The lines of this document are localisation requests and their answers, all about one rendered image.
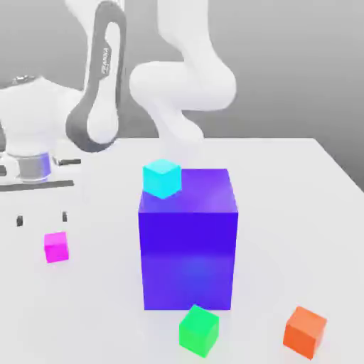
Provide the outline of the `small magenta cube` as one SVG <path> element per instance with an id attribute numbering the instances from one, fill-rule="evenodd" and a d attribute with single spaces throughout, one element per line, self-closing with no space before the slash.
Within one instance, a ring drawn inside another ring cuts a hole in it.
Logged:
<path id="1" fill-rule="evenodd" d="M 48 233 L 44 236 L 44 251 L 47 263 L 62 262 L 69 259 L 66 232 Z"/>

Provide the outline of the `small green cube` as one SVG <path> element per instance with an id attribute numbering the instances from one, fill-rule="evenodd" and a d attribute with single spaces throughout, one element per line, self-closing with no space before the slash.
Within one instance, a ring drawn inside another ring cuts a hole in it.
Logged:
<path id="1" fill-rule="evenodd" d="M 219 329 L 220 318 L 194 304 L 179 324 L 179 345 L 206 358 L 218 339 Z"/>

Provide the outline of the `large blue box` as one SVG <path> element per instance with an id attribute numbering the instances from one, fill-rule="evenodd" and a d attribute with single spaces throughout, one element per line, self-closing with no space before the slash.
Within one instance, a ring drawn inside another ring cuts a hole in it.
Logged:
<path id="1" fill-rule="evenodd" d="M 184 169 L 182 189 L 139 204 L 146 310 L 228 310 L 239 212 L 225 168 Z"/>

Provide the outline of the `small cyan cube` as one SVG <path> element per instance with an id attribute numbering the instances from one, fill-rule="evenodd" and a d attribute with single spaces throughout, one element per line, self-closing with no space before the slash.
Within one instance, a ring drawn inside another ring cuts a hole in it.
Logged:
<path id="1" fill-rule="evenodd" d="M 181 166 L 158 159 L 143 166 L 143 191 L 165 199 L 181 190 Z"/>

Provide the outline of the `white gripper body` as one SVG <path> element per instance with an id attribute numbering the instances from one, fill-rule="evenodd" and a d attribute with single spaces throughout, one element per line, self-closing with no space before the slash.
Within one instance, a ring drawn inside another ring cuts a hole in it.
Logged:
<path id="1" fill-rule="evenodd" d="M 72 180 L 0 185 L 0 204 L 8 206 L 69 206 L 78 202 L 81 196 L 79 184 Z"/>

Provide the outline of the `small orange cube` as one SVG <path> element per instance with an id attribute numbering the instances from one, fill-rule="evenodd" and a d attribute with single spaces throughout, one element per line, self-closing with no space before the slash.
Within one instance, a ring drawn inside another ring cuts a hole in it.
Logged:
<path id="1" fill-rule="evenodd" d="M 321 344 L 327 319 L 297 306 L 286 322 L 283 345 L 311 360 Z"/>

